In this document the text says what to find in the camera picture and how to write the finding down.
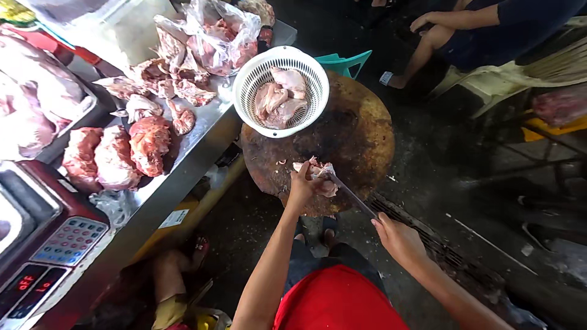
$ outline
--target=round wooden chopping board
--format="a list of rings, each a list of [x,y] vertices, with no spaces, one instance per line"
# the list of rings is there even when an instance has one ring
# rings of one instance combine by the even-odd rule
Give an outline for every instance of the round wooden chopping board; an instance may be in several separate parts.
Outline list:
[[[289,197],[289,173],[295,161],[316,156],[318,161],[332,163],[336,176],[362,200],[385,178],[392,162],[392,120],[383,102],[353,79],[327,73],[328,105],[307,128],[272,139],[242,125],[242,149],[251,177],[261,191],[279,197],[283,205]],[[302,214],[319,217],[351,207],[350,198],[339,190],[332,198],[314,196]]]

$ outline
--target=knife blade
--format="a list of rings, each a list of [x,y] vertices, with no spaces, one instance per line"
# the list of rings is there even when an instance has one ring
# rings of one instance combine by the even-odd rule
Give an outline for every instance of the knife blade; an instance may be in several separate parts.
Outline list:
[[[359,197],[357,197],[357,195],[355,195],[355,193],[353,193],[351,189],[349,189],[344,183],[342,183],[342,181],[336,175],[332,173],[326,173],[325,177],[328,180],[332,180],[341,190],[348,194],[350,196],[350,199],[353,201],[353,204],[356,207],[358,207],[361,211],[363,211],[363,213],[367,214],[369,217],[371,217],[371,219],[375,219],[381,222],[377,214],[373,212],[367,205],[365,205],[365,203],[363,203],[363,201]]]

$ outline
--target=stainless steel counter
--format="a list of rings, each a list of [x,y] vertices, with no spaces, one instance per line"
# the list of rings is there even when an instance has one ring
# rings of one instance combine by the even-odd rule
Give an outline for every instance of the stainless steel counter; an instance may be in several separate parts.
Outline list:
[[[276,26],[274,46],[291,45],[297,31],[280,21]],[[136,206],[129,222],[118,231],[111,229],[21,329],[35,324],[44,329],[69,329],[93,308],[118,272],[238,136],[242,121],[232,107],[232,81],[234,78],[212,76],[210,85],[216,86],[218,97],[193,108],[195,128],[179,143],[172,142],[169,172],[131,193]],[[111,122],[119,123],[119,118]]]

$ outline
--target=plastic colander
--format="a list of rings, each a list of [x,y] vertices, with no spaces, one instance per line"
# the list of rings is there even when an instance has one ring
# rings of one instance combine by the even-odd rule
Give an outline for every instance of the plastic colander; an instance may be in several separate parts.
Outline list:
[[[270,67],[296,69],[306,80],[308,104],[300,108],[288,121],[285,129],[268,128],[255,114],[255,96],[261,85],[274,82]],[[328,102],[330,85],[320,63],[301,50],[290,46],[279,46],[249,60],[238,72],[232,86],[234,107],[242,121],[267,137],[290,136],[313,123]]]

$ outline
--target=teal plastic chair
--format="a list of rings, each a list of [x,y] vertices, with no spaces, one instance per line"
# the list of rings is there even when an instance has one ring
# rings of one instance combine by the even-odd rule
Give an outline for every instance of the teal plastic chair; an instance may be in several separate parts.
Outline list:
[[[322,65],[322,67],[324,69],[332,70],[341,76],[356,79],[357,75],[359,75],[359,72],[363,68],[363,65],[365,64],[365,62],[367,62],[367,59],[369,58],[369,56],[371,55],[372,52],[373,52],[372,50],[369,50],[365,53],[359,54],[357,56],[353,56],[348,59],[341,58],[338,56],[338,54],[318,56],[317,58],[314,58],[314,59],[316,59],[318,61],[318,63],[320,63]],[[349,68],[351,68],[352,66],[355,66],[357,64],[359,65],[359,70],[357,70],[357,72],[355,73],[354,76],[351,76]]]

